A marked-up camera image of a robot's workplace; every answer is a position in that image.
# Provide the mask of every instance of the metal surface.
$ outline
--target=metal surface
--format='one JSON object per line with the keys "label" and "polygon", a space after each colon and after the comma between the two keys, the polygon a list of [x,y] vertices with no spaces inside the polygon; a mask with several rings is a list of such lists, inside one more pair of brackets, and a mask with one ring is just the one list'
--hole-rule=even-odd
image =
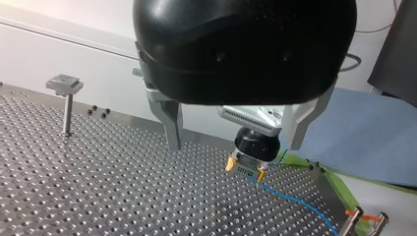
{"label": "metal surface", "polygon": [[83,88],[80,79],[66,75],[59,75],[46,82],[47,89],[55,90],[57,95],[67,96],[76,94]]}
{"label": "metal surface", "polygon": [[[308,209],[226,173],[230,142],[186,131],[183,148],[171,151],[160,125],[117,112],[73,115],[68,140],[55,108],[62,99],[0,91],[2,235],[330,235]],[[278,166],[264,182],[340,229],[344,207],[316,169]]]}
{"label": "metal surface", "polygon": [[344,222],[343,226],[340,229],[339,236],[352,235],[355,231],[356,224],[359,222],[359,219],[362,217],[363,214],[364,210],[357,206],[354,210],[354,214],[350,215]]}
{"label": "metal surface", "polygon": [[65,136],[71,136],[71,112],[73,111],[73,95],[68,94],[65,97],[65,108],[64,108],[64,127],[63,133]]}

